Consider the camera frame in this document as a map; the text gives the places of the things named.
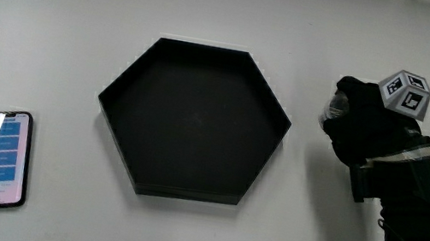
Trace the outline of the person's right hand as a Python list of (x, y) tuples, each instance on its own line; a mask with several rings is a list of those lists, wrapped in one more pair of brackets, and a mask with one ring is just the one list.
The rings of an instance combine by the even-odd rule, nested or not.
[(430, 203), (430, 137), (421, 132), (430, 86), (400, 70), (381, 82), (345, 76), (319, 118), (350, 171), (353, 198), (413, 197)]

